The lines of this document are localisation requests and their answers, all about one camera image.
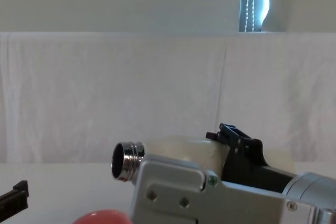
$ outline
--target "window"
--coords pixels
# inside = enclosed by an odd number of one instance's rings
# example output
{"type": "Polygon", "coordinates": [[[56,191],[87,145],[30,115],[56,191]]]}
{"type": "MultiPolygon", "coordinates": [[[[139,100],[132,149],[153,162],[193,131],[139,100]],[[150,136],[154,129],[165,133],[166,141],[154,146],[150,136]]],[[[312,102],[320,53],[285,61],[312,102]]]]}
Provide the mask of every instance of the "window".
{"type": "Polygon", "coordinates": [[[261,31],[261,26],[268,13],[269,0],[240,0],[239,31],[261,31]]]}

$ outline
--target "silver cylinder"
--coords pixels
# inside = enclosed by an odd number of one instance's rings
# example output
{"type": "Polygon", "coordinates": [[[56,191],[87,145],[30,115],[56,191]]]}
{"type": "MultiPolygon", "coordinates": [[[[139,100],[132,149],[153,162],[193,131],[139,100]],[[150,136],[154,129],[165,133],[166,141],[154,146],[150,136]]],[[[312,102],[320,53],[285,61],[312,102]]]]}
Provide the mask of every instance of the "silver cylinder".
{"type": "Polygon", "coordinates": [[[315,173],[293,178],[283,193],[324,209],[336,209],[336,180],[315,173]]]}
{"type": "Polygon", "coordinates": [[[112,176],[117,180],[135,183],[139,166],[144,156],[145,149],[140,142],[117,144],[112,154],[112,176]]]}
{"type": "Polygon", "coordinates": [[[316,224],[335,224],[336,212],[331,209],[319,209],[316,224]]]}

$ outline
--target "red ball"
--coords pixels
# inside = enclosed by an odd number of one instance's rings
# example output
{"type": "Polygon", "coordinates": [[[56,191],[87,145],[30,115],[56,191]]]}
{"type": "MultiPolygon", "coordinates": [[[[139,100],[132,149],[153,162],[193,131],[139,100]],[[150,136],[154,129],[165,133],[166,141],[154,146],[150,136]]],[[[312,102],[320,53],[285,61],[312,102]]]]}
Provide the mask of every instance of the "red ball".
{"type": "Polygon", "coordinates": [[[132,221],[122,212],[101,210],[84,215],[73,224],[132,224],[132,221]]]}

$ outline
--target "black clamp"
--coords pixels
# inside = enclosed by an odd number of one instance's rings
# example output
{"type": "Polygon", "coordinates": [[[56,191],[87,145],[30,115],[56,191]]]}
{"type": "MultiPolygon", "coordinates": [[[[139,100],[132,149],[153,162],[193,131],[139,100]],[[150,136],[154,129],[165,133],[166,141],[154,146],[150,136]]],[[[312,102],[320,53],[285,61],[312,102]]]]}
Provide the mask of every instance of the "black clamp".
{"type": "Polygon", "coordinates": [[[236,126],[220,124],[217,133],[206,138],[227,145],[230,150],[223,166],[223,181],[282,193],[293,174],[275,170],[264,159],[262,141],[240,131],[236,126]]]}
{"type": "Polygon", "coordinates": [[[16,215],[28,208],[27,198],[29,197],[28,182],[22,180],[13,190],[0,196],[0,222],[16,215]]]}

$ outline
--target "metal nozzle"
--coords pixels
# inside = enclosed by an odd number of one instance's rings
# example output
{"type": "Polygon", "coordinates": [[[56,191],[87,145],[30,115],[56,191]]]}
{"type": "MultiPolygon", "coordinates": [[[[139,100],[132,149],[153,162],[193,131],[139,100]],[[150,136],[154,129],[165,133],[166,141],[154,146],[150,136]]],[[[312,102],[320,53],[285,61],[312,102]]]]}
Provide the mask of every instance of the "metal nozzle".
{"type": "Polygon", "coordinates": [[[116,145],[112,154],[112,176],[124,182],[135,182],[145,149],[142,143],[123,142],[116,145]]]}

